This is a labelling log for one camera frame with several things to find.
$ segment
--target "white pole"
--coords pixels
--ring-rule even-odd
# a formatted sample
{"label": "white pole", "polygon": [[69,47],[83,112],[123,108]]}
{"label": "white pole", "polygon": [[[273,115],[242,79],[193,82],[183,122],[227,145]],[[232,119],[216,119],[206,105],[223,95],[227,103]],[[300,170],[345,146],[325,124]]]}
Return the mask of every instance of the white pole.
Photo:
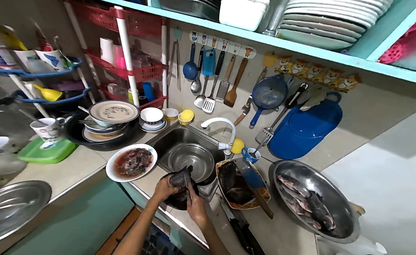
{"label": "white pole", "polygon": [[[162,55],[161,55],[161,62],[165,65],[167,65],[167,26],[166,26],[166,20],[162,21],[162,26],[161,26],[161,51],[162,51]],[[168,92],[167,92],[167,70],[164,69],[162,71],[162,95],[163,96],[167,96]],[[167,99],[164,100],[164,104],[162,106],[163,109],[167,108]]]}
{"label": "white pole", "polygon": [[[79,73],[82,83],[84,84],[84,87],[88,89],[88,83],[87,83],[87,80],[85,79],[84,73],[82,72],[80,68],[76,68],[76,69],[77,69],[77,72]],[[88,96],[90,97],[90,100],[92,101],[93,104],[96,103],[91,91],[88,92]]]}
{"label": "white pole", "polygon": [[[121,9],[120,6],[115,6],[115,9]],[[132,70],[132,59],[131,59],[131,50],[129,46],[129,39],[128,39],[128,33],[126,31],[126,21],[124,19],[117,18],[118,23],[118,32],[120,33],[120,40],[121,40],[121,47],[123,48],[123,55],[125,55],[125,61],[126,61],[126,69],[129,71]],[[131,94],[132,94],[132,100],[134,101],[134,104],[139,107],[139,95],[137,92],[136,87],[136,78],[134,76],[128,75],[129,79],[129,85],[131,87]]]}
{"label": "white pole", "polygon": [[[22,82],[19,80],[18,76],[14,75],[14,74],[9,74],[8,76],[10,76],[10,78],[14,81],[14,83],[16,83],[16,85],[22,90],[22,92],[24,92],[24,94],[29,98],[29,99],[35,99],[33,97],[33,95],[30,93],[30,91],[24,86],[24,84],[22,84]],[[41,106],[41,104],[34,102],[34,106],[38,109],[38,111],[45,117],[45,118],[49,118],[49,114],[46,112],[46,110]]]}
{"label": "white pole", "polygon": [[[79,23],[77,22],[77,18],[74,14],[74,10],[72,9],[72,6],[68,2],[64,2],[65,9],[68,12],[69,19],[71,20],[72,27],[74,28],[74,31],[76,32],[77,38],[79,39],[79,43],[81,44],[82,49],[87,49],[87,44],[85,43],[84,36],[82,35],[81,27],[79,26]],[[96,73],[95,66],[93,64],[92,58],[85,54],[85,59],[87,60],[88,67],[90,67],[90,71],[92,72],[93,79],[95,80],[95,83],[97,86],[101,85],[101,82],[99,81],[98,74]]]}

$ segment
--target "sink faucet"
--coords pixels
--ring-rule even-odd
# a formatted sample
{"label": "sink faucet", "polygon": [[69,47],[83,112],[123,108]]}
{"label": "sink faucet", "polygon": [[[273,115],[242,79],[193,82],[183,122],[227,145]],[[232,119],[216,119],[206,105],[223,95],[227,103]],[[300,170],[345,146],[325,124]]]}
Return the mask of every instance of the sink faucet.
{"label": "sink faucet", "polygon": [[224,154],[226,156],[229,156],[232,153],[230,149],[232,148],[233,142],[235,141],[235,134],[236,134],[235,125],[233,124],[233,122],[231,122],[229,119],[226,119],[226,118],[215,117],[215,118],[206,120],[200,125],[202,126],[203,129],[206,129],[211,123],[217,122],[217,121],[227,122],[228,124],[230,124],[230,126],[232,126],[232,136],[230,137],[229,142],[228,143],[220,142],[217,144],[217,148],[219,150],[224,150]]}

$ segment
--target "metal basin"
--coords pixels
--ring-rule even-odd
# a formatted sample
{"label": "metal basin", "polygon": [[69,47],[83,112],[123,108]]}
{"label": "metal basin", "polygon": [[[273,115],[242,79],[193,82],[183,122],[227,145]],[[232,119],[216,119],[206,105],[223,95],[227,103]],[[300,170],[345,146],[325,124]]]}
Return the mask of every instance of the metal basin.
{"label": "metal basin", "polygon": [[171,167],[169,157],[173,148],[185,143],[200,145],[202,148],[208,150],[213,157],[214,164],[211,168],[207,168],[207,171],[203,174],[206,174],[207,177],[200,177],[201,181],[197,183],[199,195],[203,199],[211,201],[218,185],[215,165],[217,162],[225,160],[224,152],[217,148],[219,142],[216,139],[213,139],[192,126],[183,126],[175,123],[147,142],[147,144],[153,146],[158,154],[158,165],[167,172],[181,170],[181,168],[178,168],[179,166],[175,166],[177,168]]}
{"label": "metal basin", "polygon": [[[277,203],[295,223],[314,234],[321,235],[336,243],[349,244],[358,239],[360,227],[356,211],[351,208],[349,201],[340,190],[320,172],[296,160],[280,160],[270,166],[268,174],[273,196],[277,197]],[[315,229],[293,211],[290,205],[282,198],[281,192],[284,191],[277,188],[280,185],[277,180],[277,175],[279,174],[295,178],[307,189],[315,191],[322,196],[324,205],[334,218],[336,228],[331,231]]]}
{"label": "metal basin", "polygon": [[0,189],[0,240],[33,219],[51,198],[42,181],[14,183]]}
{"label": "metal basin", "polygon": [[168,165],[175,171],[192,166],[191,178],[201,183],[210,177],[214,158],[208,149],[197,143],[182,143],[170,151]]}

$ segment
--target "countertop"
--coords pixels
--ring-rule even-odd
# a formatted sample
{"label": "countertop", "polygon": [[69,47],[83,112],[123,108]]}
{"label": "countertop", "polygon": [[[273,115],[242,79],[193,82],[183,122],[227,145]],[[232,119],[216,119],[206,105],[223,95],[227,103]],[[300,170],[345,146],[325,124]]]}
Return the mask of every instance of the countertop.
{"label": "countertop", "polygon": [[[136,138],[136,142],[133,143],[146,143],[154,136],[154,134],[142,132]],[[213,135],[213,138],[221,142],[226,142],[225,138],[221,135]],[[49,202],[52,203],[71,189],[83,183],[90,176],[103,170],[107,161],[115,152],[97,152],[84,146],[79,146],[62,162],[48,165],[28,164],[24,171],[10,183],[27,180],[45,181],[52,188],[52,196]],[[260,159],[254,164],[266,181],[268,181],[268,168],[271,164],[272,162],[265,158]],[[156,183],[166,173],[164,169],[156,165],[147,175],[132,183],[148,196],[152,196]],[[273,220],[269,219],[261,208],[242,210],[244,217],[250,224],[250,231],[262,246],[263,251],[267,255],[316,255],[315,236],[296,225],[279,208],[274,199],[272,198],[268,202],[269,207],[274,212]],[[215,195],[209,203],[209,206],[205,206],[205,208],[218,235],[227,246],[229,252],[231,254],[247,254],[241,247],[228,222],[228,218],[219,203],[219,197]],[[164,209],[193,232],[201,241],[205,242],[205,238],[200,229],[191,220],[186,211],[179,211],[169,206]]]}

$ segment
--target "red shelf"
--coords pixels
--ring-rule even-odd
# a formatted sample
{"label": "red shelf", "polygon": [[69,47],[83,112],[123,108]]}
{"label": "red shelf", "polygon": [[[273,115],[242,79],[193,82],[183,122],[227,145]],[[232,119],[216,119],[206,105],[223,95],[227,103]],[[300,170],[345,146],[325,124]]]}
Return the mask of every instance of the red shelf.
{"label": "red shelf", "polygon": [[70,3],[77,17],[98,26],[118,32],[116,18],[120,18],[126,20],[126,29],[130,35],[161,37],[163,19],[160,16],[135,10],[119,10],[114,7],[105,10],[74,1]]}
{"label": "red shelf", "polygon": [[99,49],[87,49],[84,52],[92,58],[94,65],[99,66],[113,74],[116,74],[125,80],[128,80],[128,75],[135,76],[136,82],[143,82],[152,79],[161,79],[162,70],[169,68],[169,66],[164,65],[158,62],[157,60],[149,58],[149,61],[151,61],[151,66],[128,71],[126,69],[116,67],[113,64],[102,60],[100,57]]}
{"label": "red shelf", "polygon": [[[112,100],[120,100],[120,101],[126,101],[126,102],[128,101],[128,98],[122,98],[122,97],[118,97],[113,94],[110,94],[109,91],[107,90],[107,85],[108,83],[105,83],[105,84],[101,84],[98,87],[104,93],[104,95],[106,95],[107,98],[112,99]],[[137,83],[137,89],[142,89],[142,83]],[[168,97],[163,96],[160,90],[153,89],[153,92],[154,92],[154,98],[156,99],[154,101],[141,105],[139,107],[140,110],[143,110],[148,107],[155,107],[155,108],[160,108],[160,109],[162,108],[162,106],[164,105],[164,100],[167,99]]]}

